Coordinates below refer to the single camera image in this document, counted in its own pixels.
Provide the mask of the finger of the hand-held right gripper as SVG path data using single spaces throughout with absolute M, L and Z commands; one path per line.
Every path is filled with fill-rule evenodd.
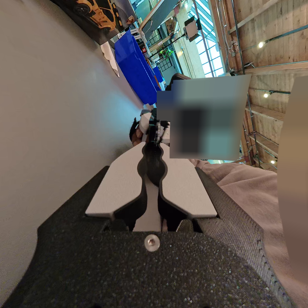
M 170 144 L 170 122 L 160 121 L 158 128 L 158 143 Z
M 140 118 L 140 131 L 147 134 L 152 113 L 143 113 Z

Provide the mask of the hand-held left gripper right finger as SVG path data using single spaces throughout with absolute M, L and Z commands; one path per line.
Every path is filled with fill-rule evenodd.
M 162 197 L 188 218 L 214 218 L 218 215 L 194 167 L 185 158 L 170 158 L 170 147 L 159 144 L 166 175 L 161 181 Z

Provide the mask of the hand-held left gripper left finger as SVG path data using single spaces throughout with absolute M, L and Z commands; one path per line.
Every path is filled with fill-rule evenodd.
M 137 167 L 144 157 L 145 145 L 141 142 L 111 163 L 85 211 L 87 216 L 115 218 L 117 210 L 140 196 L 142 177 Z

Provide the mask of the black brick plate assembly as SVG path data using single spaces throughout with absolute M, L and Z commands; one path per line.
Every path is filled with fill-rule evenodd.
M 147 176 L 156 187 L 159 187 L 160 180 L 164 174 L 163 163 L 160 159 L 162 152 L 158 146 L 159 122 L 160 120 L 156 118 L 156 113 L 152 113 L 147 134 L 143 134 L 142 137 L 142 140 L 146 142 L 145 161 L 147 165 Z

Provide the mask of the grey desk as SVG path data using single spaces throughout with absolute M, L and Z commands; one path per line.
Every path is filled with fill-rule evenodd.
M 100 46 L 51 1 L 0 1 L 1 306 L 37 228 L 131 148 L 143 104 Z

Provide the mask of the person's right hand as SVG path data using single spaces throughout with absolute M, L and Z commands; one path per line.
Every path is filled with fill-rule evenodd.
M 139 128 L 136 128 L 134 133 L 131 136 L 131 142 L 133 147 L 137 146 L 142 142 L 143 133 Z

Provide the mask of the studio light panel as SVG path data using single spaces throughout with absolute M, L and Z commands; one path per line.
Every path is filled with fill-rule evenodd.
M 195 19 L 194 16 L 189 18 L 184 22 L 184 33 L 186 40 L 189 42 L 194 41 L 197 37 L 199 37 L 199 31 L 202 30 L 202 25 L 200 19 Z

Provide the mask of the grey slanted board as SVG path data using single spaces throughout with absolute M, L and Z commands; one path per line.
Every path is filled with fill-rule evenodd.
M 179 0 L 159 0 L 139 26 L 139 32 L 151 35 L 178 5 Z

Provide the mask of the torn white paper bag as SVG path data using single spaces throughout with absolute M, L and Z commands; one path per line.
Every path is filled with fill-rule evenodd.
M 119 72 L 118 72 L 118 67 L 117 67 L 117 63 L 115 60 L 115 57 L 113 55 L 111 46 L 109 44 L 109 42 L 105 42 L 104 44 L 102 44 L 100 46 L 101 51 L 105 57 L 106 60 L 108 60 L 108 62 L 110 63 L 111 68 L 113 69 L 114 73 L 120 77 Z

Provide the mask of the toy car box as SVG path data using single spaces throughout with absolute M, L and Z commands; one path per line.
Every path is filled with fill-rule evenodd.
M 129 0 L 52 0 L 91 39 L 103 45 L 137 21 Z

